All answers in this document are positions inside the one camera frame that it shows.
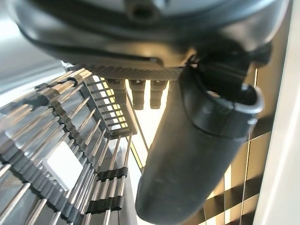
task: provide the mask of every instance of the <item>metal grille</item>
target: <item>metal grille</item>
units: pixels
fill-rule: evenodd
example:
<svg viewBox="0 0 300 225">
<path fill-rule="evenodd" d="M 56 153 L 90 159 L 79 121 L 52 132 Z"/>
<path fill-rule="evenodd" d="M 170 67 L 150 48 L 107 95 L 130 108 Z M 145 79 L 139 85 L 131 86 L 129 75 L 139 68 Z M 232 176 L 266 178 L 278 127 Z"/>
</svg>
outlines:
<svg viewBox="0 0 300 225">
<path fill-rule="evenodd" d="M 105 180 L 97 177 L 107 169 L 113 170 L 120 140 L 127 140 L 122 137 L 129 136 L 123 164 L 127 167 L 131 136 L 136 132 L 128 124 L 133 124 L 134 118 L 118 117 L 118 112 L 130 109 L 116 104 L 113 97 L 109 103 L 113 109 L 102 116 L 108 106 L 99 104 L 94 107 L 95 101 L 92 95 L 88 95 L 90 90 L 85 83 L 89 77 L 91 72 L 85 69 L 68 72 L 0 109 L 0 183 L 7 182 L 12 174 L 18 178 L 15 180 L 18 184 L 22 182 L 11 199 L 4 200 L 0 224 L 11 224 L 14 220 L 12 212 L 21 207 L 20 203 L 32 193 L 39 200 L 34 207 L 32 203 L 24 206 L 33 207 L 26 220 L 23 218 L 26 222 L 14 221 L 14 224 L 35 224 L 47 205 L 54 213 L 49 224 L 60 224 L 63 219 L 69 224 L 88 225 L 91 214 L 85 215 L 85 212 L 90 199 L 123 198 L 125 174 L 112 175 Z M 118 120 L 113 125 L 109 123 L 114 120 L 112 117 Z M 68 191 L 63 190 L 42 164 L 44 157 L 60 141 L 68 144 L 83 166 L 77 183 Z M 113 145 L 114 151 L 106 168 L 103 161 L 110 157 L 109 145 L 110 148 Z M 104 224 L 108 224 L 111 210 L 105 210 Z"/>
<path fill-rule="evenodd" d="M 109 79 L 129 79 L 129 80 L 158 80 L 158 81 L 176 81 L 182 72 L 182 68 L 164 68 L 164 69 L 135 69 L 123 67 L 105 67 L 81 64 L 95 74 L 101 74 Z"/>
</svg>

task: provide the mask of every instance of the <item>black plastic casing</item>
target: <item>black plastic casing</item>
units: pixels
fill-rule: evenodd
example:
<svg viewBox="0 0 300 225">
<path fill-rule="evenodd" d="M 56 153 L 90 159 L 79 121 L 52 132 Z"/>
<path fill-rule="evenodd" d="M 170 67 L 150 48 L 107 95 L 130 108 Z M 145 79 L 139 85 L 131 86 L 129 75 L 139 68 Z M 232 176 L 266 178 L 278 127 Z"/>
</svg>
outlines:
<svg viewBox="0 0 300 225">
<path fill-rule="evenodd" d="M 211 95 L 188 67 L 172 85 L 136 198 L 138 216 L 178 224 L 199 209 L 218 184 L 263 109 L 258 88 L 243 86 L 243 102 Z"/>
<path fill-rule="evenodd" d="M 195 52 L 252 53 L 269 43 L 289 0 L 188 1 L 192 11 L 183 10 L 185 1 L 166 2 L 156 9 L 155 20 L 143 24 L 128 16 L 127 8 L 110 10 L 105 3 L 90 0 L 8 0 L 7 4 L 24 36 L 58 59 L 112 79 L 176 80 L 181 71 L 174 69 L 184 66 Z M 173 2 L 177 8 L 168 14 Z M 147 71 L 124 73 L 113 68 Z M 152 70 L 160 72 L 150 75 Z"/>
</svg>

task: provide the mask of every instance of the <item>chrome bar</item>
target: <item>chrome bar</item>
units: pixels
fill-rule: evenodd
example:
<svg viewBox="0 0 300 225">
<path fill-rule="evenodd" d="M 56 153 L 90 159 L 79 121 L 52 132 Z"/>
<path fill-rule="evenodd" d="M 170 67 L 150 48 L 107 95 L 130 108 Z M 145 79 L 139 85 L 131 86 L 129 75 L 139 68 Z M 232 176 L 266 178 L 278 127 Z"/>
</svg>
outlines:
<svg viewBox="0 0 300 225">
<path fill-rule="evenodd" d="M 70 93 L 66 94 L 64 97 L 59 99 L 58 101 L 63 104 L 65 101 L 67 101 L 71 96 L 73 96 L 77 91 L 79 91 L 83 87 L 83 84 L 79 85 L 78 87 L 74 88 Z"/>
<path fill-rule="evenodd" d="M 44 205 L 46 204 L 47 199 L 43 198 L 40 199 L 37 203 L 37 205 L 35 206 L 34 210 L 32 211 L 32 213 L 30 214 L 30 216 L 28 217 L 25 225 L 34 225 L 35 221 L 37 220 L 39 214 L 41 213 Z"/>
<path fill-rule="evenodd" d="M 64 128 L 64 124 L 60 124 L 46 139 L 45 141 L 38 147 L 37 150 L 35 150 L 32 154 L 29 155 L 28 158 L 30 160 L 35 160 L 41 153 L 42 151 L 47 147 L 49 142 Z"/>
<path fill-rule="evenodd" d="M 53 217 L 52 217 L 52 219 L 51 219 L 51 221 L 50 221 L 50 223 L 49 223 L 49 225 L 56 225 L 58 219 L 60 218 L 60 215 L 61 215 L 60 211 L 55 212 L 54 215 L 53 215 Z"/>
<path fill-rule="evenodd" d="M 128 158 L 129 158 L 129 153 L 130 153 L 131 139 L 132 139 L 132 133 L 130 133 L 129 139 L 128 139 L 128 145 L 127 145 L 126 155 L 125 155 L 125 160 L 124 160 L 124 167 L 128 166 Z M 125 176 L 122 176 L 118 195 L 122 196 L 124 194 L 124 187 L 125 187 Z"/>
<path fill-rule="evenodd" d="M 101 122 L 101 119 L 95 124 L 95 126 L 93 127 L 93 129 L 90 131 L 89 135 L 87 136 L 86 140 L 85 140 L 85 144 L 89 144 L 92 136 L 94 135 L 95 131 L 97 130 L 97 127 L 99 126 Z"/>
<path fill-rule="evenodd" d="M 114 166 L 114 163 L 115 163 L 115 160 L 116 160 L 116 156 L 117 156 L 117 152 L 118 152 L 118 149 L 119 149 L 120 139 L 121 139 L 121 136 L 118 137 L 116 147 L 115 147 L 113 155 L 112 155 L 111 163 L 109 165 L 109 170 L 113 169 L 113 166 Z M 99 193 L 99 190 L 100 190 L 100 187 L 101 187 L 101 183 L 102 182 L 100 180 L 98 180 L 97 183 L 96 183 L 96 187 L 95 187 L 95 190 L 94 190 L 94 193 L 93 193 L 93 196 L 92 196 L 93 201 L 96 200 L 96 198 L 98 196 L 98 193 Z M 108 185 L 109 185 L 109 179 L 106 179 L 105 182 L 104 182 L 104 187 L 103 187 L 103 190 L 101 192 L 100 199 L 105 199 L 106 192 L 107 192 L 107 189 L 108 189 Z M 90 224 L 90 219 L 91 219 L 91 214 L 88 213 L 86 215 L 85 219 L 84 219 L 84 225 L 89 225 Z"/>
<path fill-rule="evenodd" d="M 79 110 L 82 109 L 82 107 L 89 101 L 89 99 L 90 99 L 90 97 L 87 97 L 86 99 L 84 99 L 84 100 L 77 106 L 77 108 L 76 108 L 73 112 L 71 112 L 71 113 L 68 115 L 68 117 L 69 117 L 70 119 L 74 118 L 74 116 L 79 112 Z"/>
<path fill-rule="evenodd" d="M 102 165 L 102 162 L 103 162 L 103 160 L 104 160 L 105 154 L 106 154 L 107 149 L 108 149 L 109 141 L 110 141 L 110 139 L 108 138 L 107 141 L 106 141 L 106 143 L 105 143 L 105 146 L 104 146 L 104 148 L 103 148 L 103 150 L 102 150 L 102 153 L 101 153 L 101 155 L 100 155 L 100 158 L 99 158 L 99 160 L 98 160 L 98 166 L 101 166 L 101 165 Z"/>
<path fill-rule="evenodd" d="M 25 132 L 28 130 L 34 128 L 45 116 L 49 115 L 51 112 L 53 112 L 52 108 L 47 109 L 46 111 L 39 114 L 37 117 L 35 117 L 32 121 L 28 122 L 24 127 L 22 127 L 20 130 L 18 130 L 15 134 L 11 136 L 11 139 L 17 139 L 20 136 L 22 136 Z"/>
<path fill-rule="evenodd" d="M 84 121 L 82 122 L 82 124 L 80 125 L 80 127 L 78 128 L 78 132 L 81 132 L 85 125 L 89 122 L 89 120 L 91 119 L 91 117 L 93 116 L 93 114 L 95 113 L 96 109 L 93 109 L 89 115 L 84 119 Z"/>
<path fill-rule="evenodd" d="M 102 138 L 103 138 L 105 132 L 106 132 L 106 128 L 101 132 L 101 135 L 99 136 L 99 138 L 98 138 L 98 140 L 97 140 L 97 142 L 96 142 L 96 144 L 95 144 L 95 146 L 93 148 L 93 151 L 91 152 L 92 156 L 96 155 L 96 153 L 97 153 L 97 151 L 98 151 L 98 149 L 100 147 L 100 144 L 102 142 Z"/>
<path fill-rule="evenodd" d="M 8 218 L 9 214 L 12 212 L 12 210 L 15 208 L 15 206 L 18 204 L 20 199 L 24 196 L 27 189 L 30 187 L 30 183 L 23 183 L 23 186 L 18 190 L 18 192 L 15 194 L 15 196 L 10 200 L 10 202 L 7 204 L 7 206 L 4 208 L 4 210 L 0 214 L 0 225 L 4 224 L 5 220 Z"/>
</svg>

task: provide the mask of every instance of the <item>white wall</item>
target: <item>white wall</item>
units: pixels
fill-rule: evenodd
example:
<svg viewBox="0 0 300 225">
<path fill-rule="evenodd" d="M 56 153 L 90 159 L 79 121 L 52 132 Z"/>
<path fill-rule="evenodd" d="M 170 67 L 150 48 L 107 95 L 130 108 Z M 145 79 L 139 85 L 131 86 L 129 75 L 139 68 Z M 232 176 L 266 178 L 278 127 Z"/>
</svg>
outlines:
<svg viewBox="0 0 300 225">
<path fill-rule="evenodd" d="M 254 225 L 299 224 L 300 1 L 294 0 L 283 80 Z"/>
</svg>

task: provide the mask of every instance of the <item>black plastic clip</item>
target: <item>black plastic clip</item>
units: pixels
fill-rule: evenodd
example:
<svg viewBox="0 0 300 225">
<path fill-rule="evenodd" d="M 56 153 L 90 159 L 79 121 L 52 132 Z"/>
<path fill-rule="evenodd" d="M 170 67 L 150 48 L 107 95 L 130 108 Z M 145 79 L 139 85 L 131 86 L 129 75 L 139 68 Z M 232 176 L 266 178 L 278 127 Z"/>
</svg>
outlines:
<svg viewBox="0 0 300 225">
<path fill-rule="evenodd" d="M 109 197 L 106 199 L 99 199 L 90 201 L 88 209 L 85 214 L 100 214 L 106 210 L 119 211 L 122 209 L 124 203 L 124 196 Z"/>
<path fill-rule="evenodd" d="M 113 180 L 114 177 L 117 177 L 118 179 L 122 176 L 127 177 L 128 174 L 128 168 L 122 167 L 120 169 L 114 169 L 114 170 L 107 170 L 104 172 L 100 172 L 98 174 L 98 180 L 105 181 L 106 179 Z"/>
</svg>

